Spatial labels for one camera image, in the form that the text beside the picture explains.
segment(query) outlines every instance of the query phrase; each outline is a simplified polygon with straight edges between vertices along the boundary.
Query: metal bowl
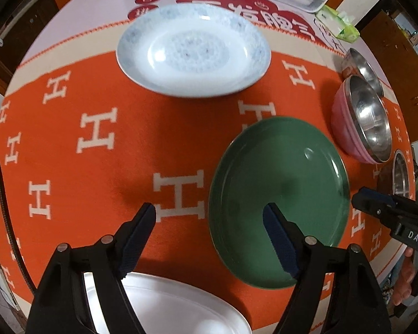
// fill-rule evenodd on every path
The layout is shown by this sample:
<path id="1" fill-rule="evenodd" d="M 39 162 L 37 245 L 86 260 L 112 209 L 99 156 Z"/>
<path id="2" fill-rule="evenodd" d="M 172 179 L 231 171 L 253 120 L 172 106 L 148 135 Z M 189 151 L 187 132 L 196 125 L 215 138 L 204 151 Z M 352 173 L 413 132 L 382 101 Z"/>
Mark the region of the metal bowl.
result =
<path id="1" fill-rule="evenodd" d="M 381 99 L 360 76 L 344 82 L 347 106 L 366 151 L 376 163 L 387 162 L 392 153 L 389 118 Z"/>
<path id="2" fill-rule="evenodd" d="M 409 197 L 409 174 L 401 150 L 398 149 L 393 161 L 381 169 L 378 177 L 378 192 Z"/>
<path id="3" fill-rule="evenodd" d="M 375 71 L 364 57 L 353 48 L 348 50 L 347 55 L 342 61 L 342 76 L 344 79 L 350 75 L 359 75 L 366 80 L 367 83 L 375 90 L 378 97 L 384 96 L 384 90 L 382 90 L 381 82 Z"/>

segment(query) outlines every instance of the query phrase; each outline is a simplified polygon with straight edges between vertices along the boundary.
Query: table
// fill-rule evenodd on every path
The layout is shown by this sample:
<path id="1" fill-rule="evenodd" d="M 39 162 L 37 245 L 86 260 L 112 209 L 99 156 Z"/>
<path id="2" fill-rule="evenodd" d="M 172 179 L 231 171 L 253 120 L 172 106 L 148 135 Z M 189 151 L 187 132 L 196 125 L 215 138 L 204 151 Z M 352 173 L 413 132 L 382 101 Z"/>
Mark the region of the table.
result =
<path id="1" fill-rule="evenodd" d="M 266 75 L 243 92 L 204 100 L 166 97 L 132 83 L 115 57 L 130 19 L 185 2 L 222 6 L 256 24 L 272 49 Z M 353 46 L 383 82 L 393 151 L 406 155 L 413 198 L 413 160 L 396 97 L 364 42 Z M 292 289 L 253 288 L 223 266 L 208 229 L 210 184 L 226 147 L 257 120 L 293 116 L 334 142 L 331 105 L 348 47 L 313 15 L 269 0 L 72 0 L 29 49 L 0 110 L 11 219 L 34 282 L 59 243 L 94 243 L 148 201 L 156 206 L 158 223 L 136 270 L 213 293 L 239 309 L 256 334 L 270 333 Z M 338 151 L 352 194 L 376 186 L 381 165 L 361 164 Z M 377 220 L 350 207 L 340 246 L 351 242 L 362 245 L 380 281 L 405 248 Z M 31 294 L 1 211 L 0 262 L 27 313 Z M 314 331 L 326 314 L 331 282 L 326 276 Z"/>

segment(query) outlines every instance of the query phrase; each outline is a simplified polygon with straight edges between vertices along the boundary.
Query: black cable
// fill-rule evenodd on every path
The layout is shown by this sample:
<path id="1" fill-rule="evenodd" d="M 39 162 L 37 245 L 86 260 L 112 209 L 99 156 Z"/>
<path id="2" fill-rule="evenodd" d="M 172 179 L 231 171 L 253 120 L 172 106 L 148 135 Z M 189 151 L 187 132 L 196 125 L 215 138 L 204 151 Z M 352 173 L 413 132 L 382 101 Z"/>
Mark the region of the black cable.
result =
<path id="1" fill-rule="evenodd" d="M 1 167 L 0 167 L 0 206 L 2 209 L 3 221 L 5 222 L 6 232 L 8 233 L 9 242 L 11 243 L 12 252 L 14 253 L 14 256 L 16 257 L 17 265 L 19 266 L 20 272 L 22 273 L 22 276 L 25 279 L 26 284 L 28 285 L 29 289 L 34 295 L 36 293 L 37 288 L 36 288 L 36 285 L 34 285 L 34 282 L 32 281 L 31 276 L 29 275 L 29 272 L 25 266 L 25 263 L 23 262 L 23 257 L 22 257 L 22 254 L 20 253 L 20 249 L 17 244 L 16 234 L 14 233 L 14 230 L 12 228 L 11 216 L 9 215 L 9 208 L 8 208 L 8 202 L 6 200 L 5 184 L 3 182 L 3 174 L 2 174 Z"/>

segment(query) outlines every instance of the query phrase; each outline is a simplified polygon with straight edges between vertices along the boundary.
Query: blue and white plate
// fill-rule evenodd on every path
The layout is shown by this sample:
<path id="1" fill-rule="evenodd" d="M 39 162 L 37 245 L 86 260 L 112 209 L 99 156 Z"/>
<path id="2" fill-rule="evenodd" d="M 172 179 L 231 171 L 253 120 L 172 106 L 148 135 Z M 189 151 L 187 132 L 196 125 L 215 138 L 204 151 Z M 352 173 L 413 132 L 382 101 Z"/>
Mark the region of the blue and white plate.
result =
<path id="1" fill-rule="evenodd" d="M 243 17 L 221 7 L 181 3 L 138 17 L 116 49 L 123 72 L 174 97 L 217 97 L 251 86 L 271 62 L 268 42 Z"/>

